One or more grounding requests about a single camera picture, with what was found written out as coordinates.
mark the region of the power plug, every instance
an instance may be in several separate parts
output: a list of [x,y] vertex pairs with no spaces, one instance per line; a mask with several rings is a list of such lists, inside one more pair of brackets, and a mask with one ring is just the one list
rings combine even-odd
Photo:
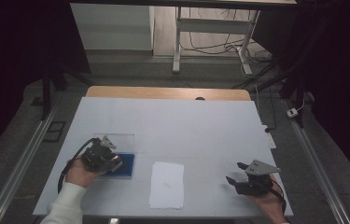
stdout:
[[290,118],[294,118],[298,115],[298,112],[296,110],[296,108],[292,108],[292,109],[289,109],[287,111],[287,115],[290,117]]

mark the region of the white sleeve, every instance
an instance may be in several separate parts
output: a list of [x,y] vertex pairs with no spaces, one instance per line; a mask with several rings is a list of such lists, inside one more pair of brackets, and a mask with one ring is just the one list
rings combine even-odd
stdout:
[[85,191],[86,189],[81,186],[64,182],[58,198],[49,205],[49,213],[41,223],[81,224],[82,211],[80,204]]

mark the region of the hand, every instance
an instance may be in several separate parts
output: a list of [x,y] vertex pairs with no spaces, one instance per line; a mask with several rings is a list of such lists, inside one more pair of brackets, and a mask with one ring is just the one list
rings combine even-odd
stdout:
[[[271,179],[276,182],[273,175],[271,175]],[[282,194],[282,190],[280,190],[279,186],[274,182],[273,190],[279,194]],[[269,192],[261,196],[248,195],[247,197],[249,197],[259,206],[259,209],[270,219],[273,224],[287,223],[282,211],[282,201],[272,193]]]
[[81,158],[78,157],[67,172],[65,181],[87,188],[96,176],[98,174],[85,170]]

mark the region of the hand-mounted device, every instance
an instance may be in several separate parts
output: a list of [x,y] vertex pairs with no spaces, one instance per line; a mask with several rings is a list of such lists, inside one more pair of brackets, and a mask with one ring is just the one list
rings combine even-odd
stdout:
[[100,138],[92,138],[78,150],[73,159],[70,160],[62,170],[61,177],[58,181],[58,193],[62,189],[64,177],[73,162],[79,159],[78,154],[89,143],[92,143],[92,146],[87,147],[85,152],[81,155],[82,163],[87,171],[93,173],[103,173],[107,171],[116,172],[122,165],[121,157],[111,150],[117,147],[108,139],[107,135],[105,135],[102,140]]
[[248,179],[247,182],[236,182],[236,180],[226,176],[228,183],[235,187],[236,192],[238,194],[253,196],[260,196],[270,192],[281,200],[283,213],[285,213],[286,200],[284,195],[273,189],[273,183],[277,186],[279,185],[270,177],[270,174],[279,173],[280,169],[256,160],[252,161],[249,165],[241,162],[238,162],[237,164],[239,168],[245,170]]

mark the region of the white desk leg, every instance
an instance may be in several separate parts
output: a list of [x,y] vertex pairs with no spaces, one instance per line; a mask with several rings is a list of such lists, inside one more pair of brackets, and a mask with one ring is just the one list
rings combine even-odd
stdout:
[[259,16],[259,11],[252,11],[252,12],[254,12],[254,15],[252,16],[251,21],[248,24],[247,31],[246,31],[246,34],[245,34],[244,43],[242,44],[241,48],[238,48],[239,58],[241,59],[242,67],[244,68],[244,71],[245,71],[246,75],[252,75],[253,74],[252,71],[251,71],[250,65],[249,65],[249,63],[247,61],[247,58],[245,56],[245,52],[247,50],[247,46],[249,44],[251,35],[253,34],[254,26],[256,25],[256,21],[257,21],[257,17]]
[[177,16],[175,21],[175,55],[173,73],[180,72],[180,26],[181,26],[181,7],[177,8]]

